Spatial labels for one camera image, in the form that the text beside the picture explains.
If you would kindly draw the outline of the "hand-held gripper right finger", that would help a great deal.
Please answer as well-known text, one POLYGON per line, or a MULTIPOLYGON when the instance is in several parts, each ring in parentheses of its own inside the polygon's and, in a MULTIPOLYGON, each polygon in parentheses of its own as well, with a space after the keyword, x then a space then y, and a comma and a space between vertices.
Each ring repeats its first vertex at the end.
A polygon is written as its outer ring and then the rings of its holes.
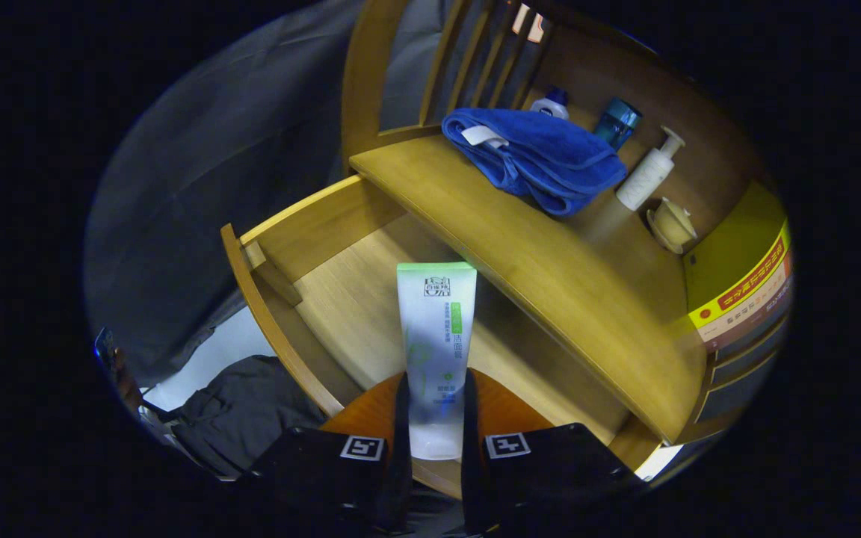
POLYGON ((463 388, 461 488, 478 537, 589 537, 644 482, 584 424, 555 426, 484 372, 463 388))

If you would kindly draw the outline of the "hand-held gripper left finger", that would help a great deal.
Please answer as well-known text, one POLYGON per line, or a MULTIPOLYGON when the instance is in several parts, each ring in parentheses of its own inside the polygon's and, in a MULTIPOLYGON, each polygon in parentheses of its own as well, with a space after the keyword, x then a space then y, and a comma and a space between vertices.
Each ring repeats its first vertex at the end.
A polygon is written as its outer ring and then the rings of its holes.
POLYGON ((284 431, 244 474, 249 534, 403 534, 413 479, 409 404, 400 372, 324 425, 284 431))

